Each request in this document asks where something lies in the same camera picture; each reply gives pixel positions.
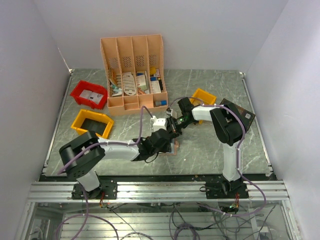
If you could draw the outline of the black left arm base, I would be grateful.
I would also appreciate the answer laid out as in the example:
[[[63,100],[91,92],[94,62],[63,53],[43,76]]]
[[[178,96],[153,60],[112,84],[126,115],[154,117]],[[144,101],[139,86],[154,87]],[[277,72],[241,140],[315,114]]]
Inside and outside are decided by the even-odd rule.
[[[113,180],[103,180],[99,187],[92,191],[86,191],[89,200],[115,200],[118,193],[118,184]],[[84,200],[84,193],[80,183],[73,186],[71,192],[72,200]]]

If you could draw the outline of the pink leather card holder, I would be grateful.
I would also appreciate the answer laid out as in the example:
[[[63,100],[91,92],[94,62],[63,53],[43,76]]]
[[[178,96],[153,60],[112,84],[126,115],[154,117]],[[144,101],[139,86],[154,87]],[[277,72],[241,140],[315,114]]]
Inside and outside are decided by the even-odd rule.
[[[173,139],[170,143],[170,146],[168,148],[168,151],[166,152],[160,152],[159,155],[165,155],[165,156],[176,156],[178,152],[178,148],[180,147],[180,144],[177,140]]]

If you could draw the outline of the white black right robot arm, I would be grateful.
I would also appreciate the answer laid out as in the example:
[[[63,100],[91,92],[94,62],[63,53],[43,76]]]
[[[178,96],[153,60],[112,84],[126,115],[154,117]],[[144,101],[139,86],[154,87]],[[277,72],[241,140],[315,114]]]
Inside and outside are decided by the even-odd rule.
[[[234,181],[242,178],[241,151],[242,143],[247,133],[241,114],[234,103],[229,104],[199,104],[194,106],[188,97],[181,97],[178,101],[181,111],[180,117],[173,116],[172,109],[167,108],[166,128],[176,136],[182,134],[182,129],[199,121],[212,122],[215,135],[223,144],[223,171],[227,180],[220,186],[221,194],[226,198],[233,197],[238,192]]]

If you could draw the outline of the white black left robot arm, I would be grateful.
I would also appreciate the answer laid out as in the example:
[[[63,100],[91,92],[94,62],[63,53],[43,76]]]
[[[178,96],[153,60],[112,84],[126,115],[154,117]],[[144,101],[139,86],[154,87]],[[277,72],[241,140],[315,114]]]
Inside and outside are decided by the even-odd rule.
[[[100,160],[105,158],[147,162],[154,155],[170,152],[172,139],[164,129],[159,129],[148,137],[125,141],[104,139],[94,131],[88,131],[60,148],[63,167],[58,174],[66,173],[69,179],[83,186],[89,198],[96,199],[102,193],[102,186],[93,168]]]

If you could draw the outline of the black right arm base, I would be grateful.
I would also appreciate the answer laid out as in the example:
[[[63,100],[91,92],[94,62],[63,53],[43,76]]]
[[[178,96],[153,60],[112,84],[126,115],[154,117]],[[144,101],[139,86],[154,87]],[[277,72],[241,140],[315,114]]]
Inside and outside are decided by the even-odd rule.
[[[247,199],[249,197],[247,185],[240,181],[206,182],[199,189],[205,193],[207,199]]]

